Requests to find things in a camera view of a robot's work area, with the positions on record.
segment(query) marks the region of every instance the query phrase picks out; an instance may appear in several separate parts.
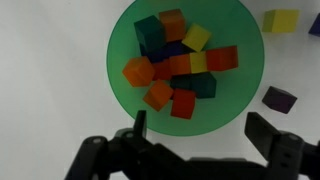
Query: orange cube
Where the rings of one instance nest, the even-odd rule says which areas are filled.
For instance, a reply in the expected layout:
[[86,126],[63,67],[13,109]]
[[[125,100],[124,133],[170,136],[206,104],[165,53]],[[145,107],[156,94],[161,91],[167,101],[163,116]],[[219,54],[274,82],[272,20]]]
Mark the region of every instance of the orange cube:
[[159,19],[164,25],[166,41],[182,40],[186,36],[186,20],[180,9],[159,13]]
[[133,87],[149,86],[155,71],[148,57],[130,59],[122,71]]
[[196,103],[196,93],[184,89],[175,89],[171,116],[191,119]]
[[169,59],[171,73],[175,75],[191,74],[190,55],[172,56]]
[[160,111],[170,100],[173,89],[162,80],[157,80],[143,100],[156,111]]
[[208,50],[206,57],[209,71],[226,71],[239,66],[237,46]]
[[169,59],[164,60],[160,63],[152,64],[155,70],[155,75],[153,76],[153,80],[170,80],[172,77],[170,62]]

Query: white table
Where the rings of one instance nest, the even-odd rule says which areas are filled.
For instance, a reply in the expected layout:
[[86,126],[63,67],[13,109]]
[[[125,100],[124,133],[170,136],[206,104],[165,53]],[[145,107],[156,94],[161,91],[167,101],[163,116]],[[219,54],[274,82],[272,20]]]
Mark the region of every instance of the white table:
[[[110,139],[132,125],[111,91],[105,68],[112,29],[132,1],[0,2],[0,179],[63,179],[84,138],[98,134]],[[320,139],[320,38],[307,34],[320,2],[242,2],[260,26],[266,10],[300,9],[297,32],[263,34],[266,64],[260,88],[232,123],[187,138],[148,132],[150,141],[183,158],[245,157],[265,163],[243,133],[248,111],[311,143]],[[270,85],[299,98],[289,115],[261,103]]]

